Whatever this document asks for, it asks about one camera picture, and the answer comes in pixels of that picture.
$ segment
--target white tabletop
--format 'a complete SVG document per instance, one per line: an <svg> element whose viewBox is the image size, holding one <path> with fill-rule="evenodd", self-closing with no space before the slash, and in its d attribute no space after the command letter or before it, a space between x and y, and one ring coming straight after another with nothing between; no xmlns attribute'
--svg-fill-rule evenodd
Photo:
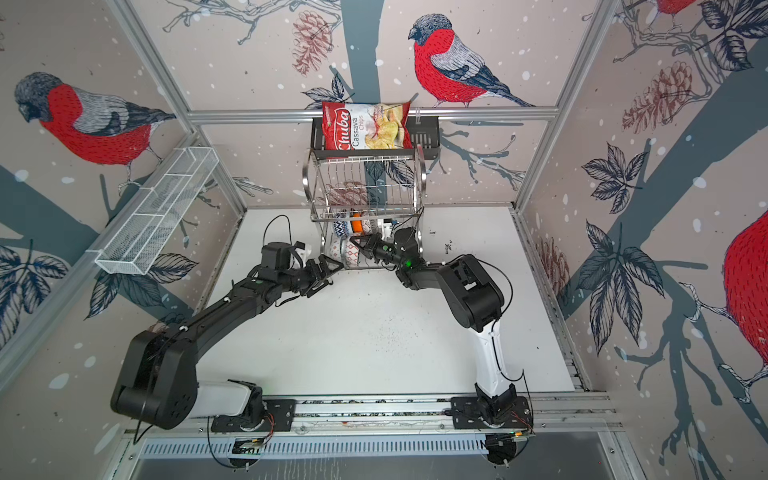
<svg viewBox="0 0 768 480"><path fill-rule="evenodd" d="M264 227L278 214L291 219L293 241L311 245L317 256L319 234L307 209L249 210L211 303L260 262ZM509 374L525 369L532 392L573 391L507 208L427 207L421 224L426 260L473 253L511 279L515 295L499 323ZM270 227L270 241L288 241L284 218ZM487 271L508 301L504 277ZM439 290L408 290L382 270L344 271L333 281L311 299L271 307L239 326L200 360L198 378L255 382L265 395L474 392L471 333ZM522 381L516 385L525 390Z"/></svg>

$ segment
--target wire rack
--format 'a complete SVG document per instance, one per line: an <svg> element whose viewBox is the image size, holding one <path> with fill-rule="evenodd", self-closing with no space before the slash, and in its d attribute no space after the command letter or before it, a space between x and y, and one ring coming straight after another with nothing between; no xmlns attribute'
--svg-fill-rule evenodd
<svg viewBox="0 0 768 480"><path fill-rule="evenodd" d="M396 153L322 158L311 150L303 184L312 221L334 221L340 214L373 219L415 216L426 186L424 154L420 145Z"/></svg>
<svg viewBox="0 0 768 480"><path fill-rule="evenodd" d="M109 240L96 264L107 273L146 275L218 163L213 148L177 150L168 172L153 187L141 188L149 190L147 196Z"/></svg>

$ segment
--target red chip bag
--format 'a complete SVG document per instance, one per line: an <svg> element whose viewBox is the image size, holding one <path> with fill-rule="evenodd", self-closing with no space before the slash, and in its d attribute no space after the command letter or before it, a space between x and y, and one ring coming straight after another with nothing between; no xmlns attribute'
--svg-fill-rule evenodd
<svg viewBox="0 0 768 480"><path fill-rule="evenodd" d="M326 150L413 148L406 130L411 102L397 105L323 102Z"/></svg>

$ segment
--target black tray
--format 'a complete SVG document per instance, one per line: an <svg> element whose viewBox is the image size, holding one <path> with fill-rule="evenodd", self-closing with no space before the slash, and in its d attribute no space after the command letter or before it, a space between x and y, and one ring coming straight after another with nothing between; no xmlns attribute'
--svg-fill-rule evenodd
<svg viewBox="0 0 768 480"><path fill-rule="evenodd" d="M414 117L409 117L406 121L406 129L411 135L411 142L414 145L420 144L424 150L424 160L435 160L440 155L440 130L438 127L438 118L434 116L421 117L420 123L416 124ZM338 158L338 157L381 157L383 155L392 156L410 156L415 155L415 148L394 148L391 150L326 150L326 139L323 136L323 119L312 119L312 139L310 147L315 156L319 159Z"/></svg>

